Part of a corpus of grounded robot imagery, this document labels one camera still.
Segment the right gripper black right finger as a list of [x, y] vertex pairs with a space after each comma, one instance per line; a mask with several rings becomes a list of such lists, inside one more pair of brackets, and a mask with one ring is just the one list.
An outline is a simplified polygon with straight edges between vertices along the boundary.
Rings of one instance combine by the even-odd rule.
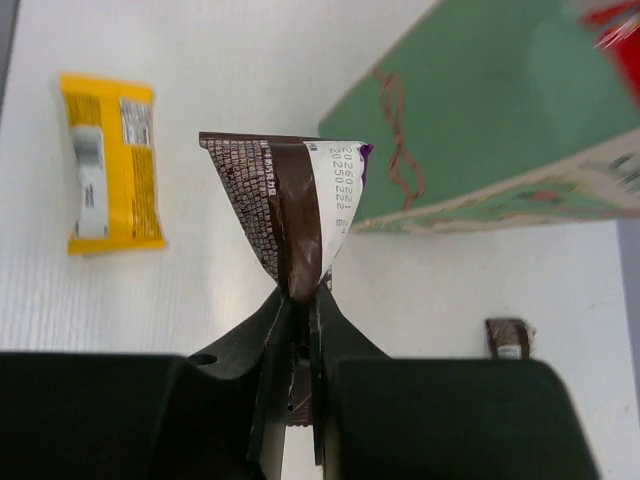
[[537, 360], [397, 359], [320, 287], [309, 307], [327, 479], [595, 479], [568, 391]]

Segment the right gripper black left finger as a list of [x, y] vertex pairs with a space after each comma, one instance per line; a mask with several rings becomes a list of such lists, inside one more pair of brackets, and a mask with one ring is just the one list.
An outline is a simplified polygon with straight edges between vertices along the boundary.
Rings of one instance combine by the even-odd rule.
[[188, 356], [5, 352], [5, 479], [277, 479], [291, 303], [272, 293]]

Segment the yellow bar wrapper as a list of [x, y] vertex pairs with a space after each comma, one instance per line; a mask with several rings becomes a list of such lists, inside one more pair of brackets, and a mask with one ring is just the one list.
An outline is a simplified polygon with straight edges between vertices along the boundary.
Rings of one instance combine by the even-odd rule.
[[165, 248], [157, 213], [153, 89], [71, 73], [61, 74], [59, 85], [80, 185], [68, 253]]

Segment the green white paper bag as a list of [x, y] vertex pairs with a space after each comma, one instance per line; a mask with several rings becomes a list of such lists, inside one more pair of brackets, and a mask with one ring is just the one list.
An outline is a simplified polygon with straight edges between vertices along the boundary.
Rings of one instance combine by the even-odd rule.
[[438, 1], [320, 121], [373, 145], [354, 226], [635, 218], [639, 107], [578, 1]]

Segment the red cookie snack bag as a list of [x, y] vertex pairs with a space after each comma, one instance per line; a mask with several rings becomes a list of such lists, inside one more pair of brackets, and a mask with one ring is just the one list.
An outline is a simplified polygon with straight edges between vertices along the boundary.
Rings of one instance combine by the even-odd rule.
[[612, 58], [639, 105], [639, 0], [573, 1], [580, 22], [596, 37], [595, 46]]

